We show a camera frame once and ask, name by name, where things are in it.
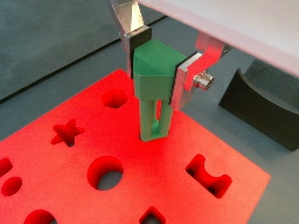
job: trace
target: red shape sorter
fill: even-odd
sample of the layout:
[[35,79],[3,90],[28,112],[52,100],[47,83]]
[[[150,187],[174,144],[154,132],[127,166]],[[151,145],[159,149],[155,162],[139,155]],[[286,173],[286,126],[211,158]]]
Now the red shape sorter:
[[[99,190],[107,172],[119,184]],[[246,223],[270,180],[183,112],[139,140],[138,99],[118,70],[0,143],[0,223]]]

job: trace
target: dark gray background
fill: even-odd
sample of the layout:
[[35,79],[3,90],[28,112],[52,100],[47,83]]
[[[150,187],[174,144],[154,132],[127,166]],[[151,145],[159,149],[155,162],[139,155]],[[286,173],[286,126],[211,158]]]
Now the dark gray background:
[[[108,3],[0,1],[0,100],[118,39]],[[147,23],[163,16],[142,10]]]
[[[156,39],[186,55],[195,51],[198,32],[192,28],[170,18],[152,27]],[[183,111],[271,174],[248,223],[299,223],[299,150],[290,152],[218,105],[236,69],[246,72],[252,61],[234,49],[210,70],[216,79],[210,91],[198,90]],[[3,102],[0,140],[120,67],[126,67],[126,58],[118,42]]]

